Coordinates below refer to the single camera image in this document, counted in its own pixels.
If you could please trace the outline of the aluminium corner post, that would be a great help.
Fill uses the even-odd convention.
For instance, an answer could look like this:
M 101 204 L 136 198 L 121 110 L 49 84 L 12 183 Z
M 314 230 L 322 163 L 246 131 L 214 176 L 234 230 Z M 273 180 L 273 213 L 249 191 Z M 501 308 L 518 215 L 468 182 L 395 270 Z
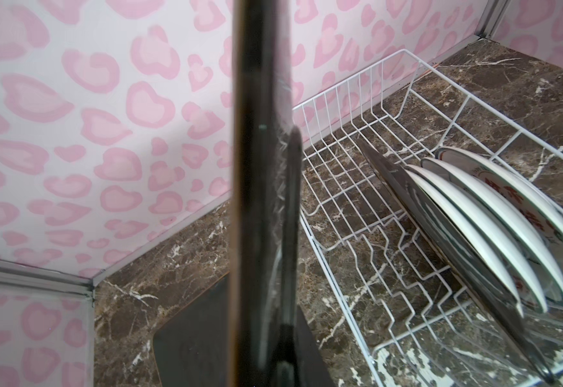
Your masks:
M 481 39 L 491 40 L 504 17 L 510 0 L 489 0 L 486 3 L 475 35 Z
M 91 279 L 2 260 L 0 260 L 0 284 L 86 297 L 94 293 Z

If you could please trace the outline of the aluminium corner post right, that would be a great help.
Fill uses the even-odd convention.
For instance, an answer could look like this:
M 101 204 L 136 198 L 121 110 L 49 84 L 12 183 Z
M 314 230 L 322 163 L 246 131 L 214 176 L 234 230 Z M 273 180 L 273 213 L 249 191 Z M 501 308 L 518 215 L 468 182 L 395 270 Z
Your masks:
M 489 0 L 486 3 L 475 35 L 481 39 L 491 40 L 504 17 L 510 0 Z

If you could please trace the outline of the dark square plate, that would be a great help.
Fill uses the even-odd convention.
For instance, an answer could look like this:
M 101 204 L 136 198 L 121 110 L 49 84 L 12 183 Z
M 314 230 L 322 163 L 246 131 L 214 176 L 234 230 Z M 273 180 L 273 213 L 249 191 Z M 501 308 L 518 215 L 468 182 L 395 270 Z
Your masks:
M 413 181 L 406 168 L 390 163 L 363 139 L 358 139 L 356 145 L 379 180 L 425 234 L 434 251 L 447 261 L 458 279 L 468 287 L 476 303 L 492 316 L 511 345 L 526 358 L 537 375 L 548 384 L 554 383 L 555 375 L 526 333 L 523 316 L 514 308 L 513 296 L 507 294 L 503 301 L 497 298 L 505 292 L 505 287 L 493 282 L 496 276 L 480 260 L 477 251 L 460 230 Z
M 183 307 L 153 335 L 163 386 L 228 384 L 228 275 Z M 303 386 L 333 386 L 329 370 L 300 307 L 295 349 Z

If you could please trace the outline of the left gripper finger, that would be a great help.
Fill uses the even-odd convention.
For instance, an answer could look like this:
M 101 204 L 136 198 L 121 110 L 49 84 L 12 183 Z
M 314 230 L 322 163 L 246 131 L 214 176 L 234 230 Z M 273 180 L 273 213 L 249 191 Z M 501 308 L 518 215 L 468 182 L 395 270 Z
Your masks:
M 281 326 L 275 351 L 274 386 L 301 385 L 295 331 L 297 321 L 298 229 L 301 201 L 302 135 L 297 127 L 289 135 L 286 160 L 285 219 L 281 256 Z

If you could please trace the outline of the white round plate patterned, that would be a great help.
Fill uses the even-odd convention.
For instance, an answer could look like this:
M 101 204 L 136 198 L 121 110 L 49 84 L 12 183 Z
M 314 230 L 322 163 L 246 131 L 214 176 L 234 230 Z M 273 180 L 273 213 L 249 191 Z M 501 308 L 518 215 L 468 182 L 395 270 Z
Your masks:
M 563 216 L 545 195 L 526 180 L 476 153 L 441 147 L 435 157 L 478 178 L 513 204 L 543 238 L 563 273 Z

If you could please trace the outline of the aluminium corner post left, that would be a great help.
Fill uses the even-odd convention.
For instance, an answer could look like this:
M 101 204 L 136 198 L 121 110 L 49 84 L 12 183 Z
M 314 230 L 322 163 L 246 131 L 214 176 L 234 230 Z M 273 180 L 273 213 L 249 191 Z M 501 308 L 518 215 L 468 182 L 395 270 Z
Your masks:
M 91 279 L 2 260 L 0 260 L 0 284 L 86 297 L 94 293 Z

